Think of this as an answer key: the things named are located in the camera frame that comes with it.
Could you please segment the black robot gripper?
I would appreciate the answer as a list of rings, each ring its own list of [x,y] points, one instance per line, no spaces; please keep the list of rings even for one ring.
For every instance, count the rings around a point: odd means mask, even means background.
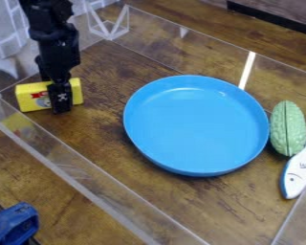
[[[46,89],[51,112],[60,114],[72,107],[72,91],[67,82],[70,70],[79,64],[78,31],[68,18],[74,15],[68,0],[18,0],[28,23],[28,36],[38,44],[34,61],[42,81],[52,81]]]

